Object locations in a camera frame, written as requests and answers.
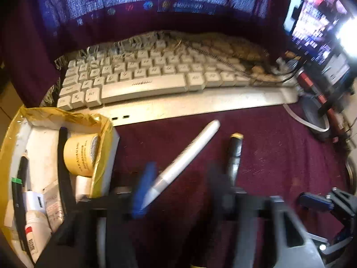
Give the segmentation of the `silver white marker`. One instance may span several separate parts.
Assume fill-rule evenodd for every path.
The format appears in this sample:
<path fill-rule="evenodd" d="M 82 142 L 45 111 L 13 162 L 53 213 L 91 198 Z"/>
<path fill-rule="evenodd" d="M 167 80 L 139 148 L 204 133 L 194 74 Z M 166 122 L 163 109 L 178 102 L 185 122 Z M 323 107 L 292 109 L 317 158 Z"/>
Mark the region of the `silver white marker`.
<path fill-rule="evenodd" d="M 157 177 L 146 193 L 142 209 L 148 207 L 196 158 L 220 128 L 220 122 L 213 120 L 178 155 L 178 157 Z"/>

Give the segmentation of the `black marker yellow ends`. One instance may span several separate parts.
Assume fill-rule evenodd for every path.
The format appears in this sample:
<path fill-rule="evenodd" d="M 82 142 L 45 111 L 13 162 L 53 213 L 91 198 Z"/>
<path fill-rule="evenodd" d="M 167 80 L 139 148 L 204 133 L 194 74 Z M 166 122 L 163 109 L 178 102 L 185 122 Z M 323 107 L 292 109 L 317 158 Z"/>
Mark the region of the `black marker yellow ends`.
<path fill-rule="evenodd" d="M 226 163 L 226 174 L 228 175 L 230 182 L 235 186 L 235 182 L 238 176 L 238 170 L 241 161 L 241 151 L 243 147 L 244 136 L 238 132 L 235 132 L 230 136 L 228 146 L 228 161 Z"/>

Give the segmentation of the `yellow tape roll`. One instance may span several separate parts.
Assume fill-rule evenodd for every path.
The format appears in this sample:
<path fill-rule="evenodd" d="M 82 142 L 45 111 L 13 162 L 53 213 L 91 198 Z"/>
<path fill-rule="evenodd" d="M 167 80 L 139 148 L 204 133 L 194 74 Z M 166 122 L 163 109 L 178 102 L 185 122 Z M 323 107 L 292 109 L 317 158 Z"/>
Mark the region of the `yellow tape roll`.
<path fill-rule="evenodd" d="M 75 176 L 92 177 L 98 154 L 98 134 L 71 136 L 64 145 L 64 163 Z"/>

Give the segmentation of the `black marker blue cap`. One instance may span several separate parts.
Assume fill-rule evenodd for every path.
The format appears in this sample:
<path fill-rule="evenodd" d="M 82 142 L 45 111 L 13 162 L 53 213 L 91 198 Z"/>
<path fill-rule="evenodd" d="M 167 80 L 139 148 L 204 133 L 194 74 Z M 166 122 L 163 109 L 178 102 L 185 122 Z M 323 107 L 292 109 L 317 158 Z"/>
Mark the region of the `black marker blue cap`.
<path fill-rule="evenodd" d="M 65 217 L 71 213 L 76 205 L 76 200 L 71 185 L 70 172 L 64 162 L 64 147 L 67 140 L 68 130 L 66 127 L 61 127 L 59 130 L 58 141 L 58 185 L 60 200 Z"/>

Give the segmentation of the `white bottle red label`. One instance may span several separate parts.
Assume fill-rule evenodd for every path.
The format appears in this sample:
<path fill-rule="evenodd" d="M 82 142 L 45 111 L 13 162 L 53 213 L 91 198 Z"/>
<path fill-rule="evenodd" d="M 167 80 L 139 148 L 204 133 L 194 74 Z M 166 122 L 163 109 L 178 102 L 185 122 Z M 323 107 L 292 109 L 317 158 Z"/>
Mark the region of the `white bottle red label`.
<path fill-rule="evenodd" d="M 28 211 L 25 234 L 31 258 L 35 263 L 52 235 L 47 217 L 40 211 Z"/>

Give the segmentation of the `black marker green cap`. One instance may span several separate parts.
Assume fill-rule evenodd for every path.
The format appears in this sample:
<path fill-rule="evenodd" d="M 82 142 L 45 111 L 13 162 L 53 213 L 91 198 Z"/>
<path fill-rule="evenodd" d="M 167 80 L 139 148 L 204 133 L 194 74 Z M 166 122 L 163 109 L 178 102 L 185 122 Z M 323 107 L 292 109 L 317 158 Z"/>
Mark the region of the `black marker green cap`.
<path fill-rule="evenodd" d="M 14 209 L 16 229 L 21 243 L 21 248 L 23 251 L 26 252 L 26 255 L 29 257 L 32 265 L 35 265 L 31 256 L 30 249 L 28 247 L 26 233 L 25 233 L 26 211 L 25 211 L 25 203 L 23 197 L 23 187 L 25 186 L 26 183 L 27 171 L 28 171 L 28 158 L 23 155 L 19 162 L 17 176 L 12 177 L 13 209 Z"/>

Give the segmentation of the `white square power adapter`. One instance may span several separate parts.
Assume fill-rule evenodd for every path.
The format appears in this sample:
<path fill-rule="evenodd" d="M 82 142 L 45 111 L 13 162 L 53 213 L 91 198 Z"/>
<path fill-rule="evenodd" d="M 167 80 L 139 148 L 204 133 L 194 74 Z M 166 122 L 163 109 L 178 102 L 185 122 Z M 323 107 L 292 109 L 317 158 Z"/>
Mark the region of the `white square power adapter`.
<path fill-rule="evenodd" d="M 75 186 L 75 199 L 80 201 L 83 197 L 89 197 L 91 190 L 91 177 L 77 176 Z"/>

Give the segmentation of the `red grey carton box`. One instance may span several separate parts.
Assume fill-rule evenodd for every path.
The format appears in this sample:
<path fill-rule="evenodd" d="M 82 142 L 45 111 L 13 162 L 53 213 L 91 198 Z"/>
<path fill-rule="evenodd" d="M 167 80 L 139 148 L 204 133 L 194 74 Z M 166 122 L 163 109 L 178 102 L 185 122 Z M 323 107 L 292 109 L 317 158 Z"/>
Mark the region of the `red grey carton box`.
<path fill-rule="evenodd" d="M 48 222 L 51 230 L 55 232 L 63 223 L 65 217 L 60 199 L 58 180 L 55 180 L 44 188 L 43 195 Z"/>

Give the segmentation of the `white charger with plug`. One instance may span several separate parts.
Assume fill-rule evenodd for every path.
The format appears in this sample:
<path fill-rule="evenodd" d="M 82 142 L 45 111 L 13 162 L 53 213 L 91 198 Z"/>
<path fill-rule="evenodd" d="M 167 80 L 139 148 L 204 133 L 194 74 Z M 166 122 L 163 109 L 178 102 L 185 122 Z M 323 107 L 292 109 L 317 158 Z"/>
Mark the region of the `white charger with plug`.
<path fill-rule="evenodd" d="M 31 130 L 26 145 L 31 190 L 42 192 L 58 179 L 58 141 L 59 130 L 43 127 Z"/>

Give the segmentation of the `maroon table cloth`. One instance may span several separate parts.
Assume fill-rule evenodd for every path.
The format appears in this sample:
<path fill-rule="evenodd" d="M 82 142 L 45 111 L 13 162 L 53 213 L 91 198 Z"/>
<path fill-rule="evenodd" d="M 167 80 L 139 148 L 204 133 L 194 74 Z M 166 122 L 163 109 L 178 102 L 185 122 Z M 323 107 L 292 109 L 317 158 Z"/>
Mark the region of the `maroon table cloth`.
<path fill-rule="evenodd" d="M 127 185 L 146 164 L 163 171 L 212 120 L 220 128 L 201 153 L 156 199 L 148 213 L 127 224 L 138 267 L 190 267 L 209 242 L 209 267 L 228 267 L 235 237 L 232 222 L 212 219 L 210 172 L 224 173 L 230 136 L 243 135 L 238 186 L 251 195 L 279 195 L 309 232 L 333 238 L 341 223 L 301 208 L 302 192 L 325 195 L 346 188 L 343 150 L 320 141 L 281 106 L 239 109 L 118 126 L 120 136 L 111 185 Z"/>

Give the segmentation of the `red microphone on stand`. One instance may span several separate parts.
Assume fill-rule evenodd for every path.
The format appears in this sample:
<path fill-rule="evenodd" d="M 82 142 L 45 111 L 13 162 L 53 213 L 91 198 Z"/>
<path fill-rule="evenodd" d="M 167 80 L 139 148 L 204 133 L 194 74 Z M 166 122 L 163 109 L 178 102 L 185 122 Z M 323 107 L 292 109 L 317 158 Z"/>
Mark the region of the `red microphone on stand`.
<path fill-rule="evenodd" d="M 303 109 L 306 126 L 320 141 L 332 138 L 334 142 L 347 139 L 342 121 L 338 118 L 333 106 L 306 74 L 300 71 L 297 82 L 302 87 L 299 103 Z"/>

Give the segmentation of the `white computer keyboard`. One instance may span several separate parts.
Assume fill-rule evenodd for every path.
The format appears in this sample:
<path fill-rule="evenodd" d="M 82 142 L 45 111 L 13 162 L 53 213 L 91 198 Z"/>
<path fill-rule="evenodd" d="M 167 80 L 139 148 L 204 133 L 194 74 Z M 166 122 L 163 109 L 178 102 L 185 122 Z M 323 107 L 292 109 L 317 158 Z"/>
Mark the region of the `white computer keyboard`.
<path fill-rule="evenodd" d="M 152 32 L 66 54 L 57 106 L 115 126 L 296 103 L 297 64 L 215 33 Z"/>

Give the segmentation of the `yellow taped white tray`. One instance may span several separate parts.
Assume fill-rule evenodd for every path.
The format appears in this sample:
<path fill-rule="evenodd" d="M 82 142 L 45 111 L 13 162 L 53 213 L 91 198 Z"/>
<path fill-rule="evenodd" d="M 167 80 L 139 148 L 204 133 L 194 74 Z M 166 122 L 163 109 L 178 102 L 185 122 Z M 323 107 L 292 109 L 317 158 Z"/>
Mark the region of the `yellow taped white tray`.
<path fill-rule="evenodd" d="M 100 114 L 69 113 L 58 108 L 20 107 L 11 121 L 1 146 L 1 231 L 21 266 L 33 267 L 21 248 L 15 227 L 12 204 L 13 177 L 20 159 L 29 160 L 30 190 L 42 192 L 58 179 L 59 130 L 66 127 L 71 135 L 99 135 L 99 151 L 94 162 L 90 197 L 108 193 L 119 134 L 111 120 Z"/>

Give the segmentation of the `smartphone on stand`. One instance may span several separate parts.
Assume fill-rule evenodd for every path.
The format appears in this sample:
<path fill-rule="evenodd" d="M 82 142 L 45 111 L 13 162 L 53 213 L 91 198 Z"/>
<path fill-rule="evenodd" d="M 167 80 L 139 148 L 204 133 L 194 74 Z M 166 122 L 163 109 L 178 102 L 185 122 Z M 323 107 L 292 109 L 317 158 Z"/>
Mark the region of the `smartphone on stand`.
<path fill-rule="evenodd" d="M 349 17 L 340 0 L 291 0 L 284 29 L 292 48 L 323 65 L 335 48 L 333 36 Z"/>

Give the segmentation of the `monitor under maroon cloth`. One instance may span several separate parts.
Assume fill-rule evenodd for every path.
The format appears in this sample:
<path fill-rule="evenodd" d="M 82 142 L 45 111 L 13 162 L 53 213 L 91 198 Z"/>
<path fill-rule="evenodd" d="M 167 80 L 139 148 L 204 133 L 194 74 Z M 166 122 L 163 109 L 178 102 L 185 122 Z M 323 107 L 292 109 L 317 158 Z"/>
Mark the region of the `monitor under maroon cloth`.
<path fill-rule="evenodd" d="M 60 74 L 55 60 L 103 42 L 173 30 L 221 32 L 285 49 L 290 0 L 1 0 L 1 55 L 27 107 L 40 105 Z"/>

